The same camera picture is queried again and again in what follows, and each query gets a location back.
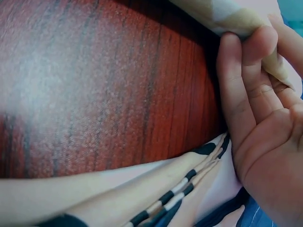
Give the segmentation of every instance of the wooden surface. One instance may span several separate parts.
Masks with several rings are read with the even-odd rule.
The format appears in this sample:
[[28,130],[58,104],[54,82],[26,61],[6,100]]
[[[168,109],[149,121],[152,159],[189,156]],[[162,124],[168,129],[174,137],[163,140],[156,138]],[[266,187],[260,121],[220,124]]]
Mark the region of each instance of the wooden surface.
[[2,0],[0,35],[0,177],[167,159],[224,130],[218,38],[171,4]]

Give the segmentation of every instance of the skin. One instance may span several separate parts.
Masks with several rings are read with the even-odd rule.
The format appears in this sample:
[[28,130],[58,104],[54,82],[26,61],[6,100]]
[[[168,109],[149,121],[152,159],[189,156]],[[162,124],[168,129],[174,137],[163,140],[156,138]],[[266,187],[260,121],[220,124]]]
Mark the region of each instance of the skin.
[[237,175],[279,226],[303,226],[303,101],[261,68],[276,45],[303,76],[303,39],[270,17],[241,43],[221,38],[217,72]]

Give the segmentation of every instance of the beige fabric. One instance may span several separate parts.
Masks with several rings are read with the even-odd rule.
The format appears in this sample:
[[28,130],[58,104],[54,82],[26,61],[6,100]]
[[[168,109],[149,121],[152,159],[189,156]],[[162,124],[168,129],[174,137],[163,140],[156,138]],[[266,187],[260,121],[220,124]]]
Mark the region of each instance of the beige fabric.
[[[266,2],[261,0],[170,1],[219,35],[230,31],[240,36],[249,36],[257,28],[271,25],[267,18],[268,14],[280,15],[276,0]],[[284,84],[295,88],[295,82],[289,78],[289,71],[285,70],[284,64],[285,60],[278,55],[277,49],[262,61],[264,70]]]
[[196,221],[196,210],[199,203],[205,197],[205,194],[212,186],[219,170],[221,163],[218,163],[199,184],[195,189],[184,198],[182,205],[176,213],[176,217],[170,222],[169,227],[184,226],[189,227],[193,226]]

